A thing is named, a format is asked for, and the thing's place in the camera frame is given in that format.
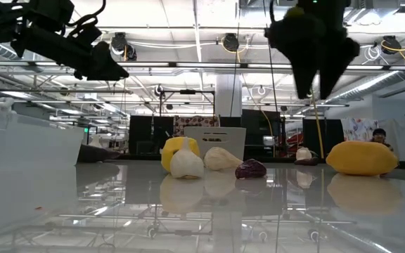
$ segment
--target person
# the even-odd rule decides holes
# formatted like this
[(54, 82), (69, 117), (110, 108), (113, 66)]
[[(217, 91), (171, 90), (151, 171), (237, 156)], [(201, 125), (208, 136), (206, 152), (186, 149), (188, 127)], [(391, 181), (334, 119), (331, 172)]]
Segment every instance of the person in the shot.
[(384, 129), (375, 129), (373, 131), (373, 138), (371, 139), (371, 142), (382, 143), (383, 145), (386, 145), (393, 152), (392, 146), (389, 143), (385, 142), (386, 137), (387, 137), (387, 133), (385, 132)]

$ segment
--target garlic bulb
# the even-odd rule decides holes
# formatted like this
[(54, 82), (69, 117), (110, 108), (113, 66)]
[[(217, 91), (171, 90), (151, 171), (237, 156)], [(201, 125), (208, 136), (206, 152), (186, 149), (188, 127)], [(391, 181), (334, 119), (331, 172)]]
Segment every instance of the garlic bulb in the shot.
[(243, 161), (233, 156), (224, 148), (214, 147), (209, 149), (204, 156), (204, 164), (211, 170), (235, 169)]
[(176, 179), (204, 176), (204, 163), (201, 158), (191, 152), (187, 137), (182, 142), (181, 149), (173, 155), (170, 167), (172, 176)]
[(300, 148), (296, 152), (296, 160), (304, 160), (312, 158), (312, 154), (308, 148)]

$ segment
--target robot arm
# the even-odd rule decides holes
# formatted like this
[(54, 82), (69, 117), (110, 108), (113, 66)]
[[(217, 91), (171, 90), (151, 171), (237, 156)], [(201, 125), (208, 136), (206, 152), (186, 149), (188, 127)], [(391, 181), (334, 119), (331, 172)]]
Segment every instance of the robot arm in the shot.
[[(104, 41), (91, 45), (101, 31), (96, 27), (97, 15), (86, 15), (70, 24), (75, 6), (71, 0), (30, 0), (29, 3), (0, 2), (0, 43), (10, 42), (18, 57), (25, 50), (75, 69), (75, 77), (87, 80), (118, 81), (129, 77), (111, 57), (109, 45)], [(64, 37), (65, 26), (75, 26)]]
[(299, 0), (279, 21), (274, 20), (273, 4), (271, 0), (271, 25), (265, 37), (292, 64), (298, 97), (307, 98), (319, 71), (321, 99), (327, 99), (360, 52), (360, 45), (347, 37), (343, 27), (351, 0)]

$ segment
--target purple object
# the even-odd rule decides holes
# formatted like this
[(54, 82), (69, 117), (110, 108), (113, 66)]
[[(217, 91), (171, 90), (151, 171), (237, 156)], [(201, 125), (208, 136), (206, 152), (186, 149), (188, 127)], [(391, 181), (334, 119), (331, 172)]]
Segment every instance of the purple object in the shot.
[(237, 179), (261, 178), (266, 175), (266, 168), (257, 160), (249, 159), (238, 165), (236, 169)]

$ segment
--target glossy table surface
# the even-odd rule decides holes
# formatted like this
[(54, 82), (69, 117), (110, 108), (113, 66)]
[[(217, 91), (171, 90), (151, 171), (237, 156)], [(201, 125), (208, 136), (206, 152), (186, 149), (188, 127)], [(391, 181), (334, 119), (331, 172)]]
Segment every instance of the glossy table surface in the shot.
[(404, 252), (405, 171), (265, 164), (177, 180), (158, 161), (0, 169), (0, 252)]

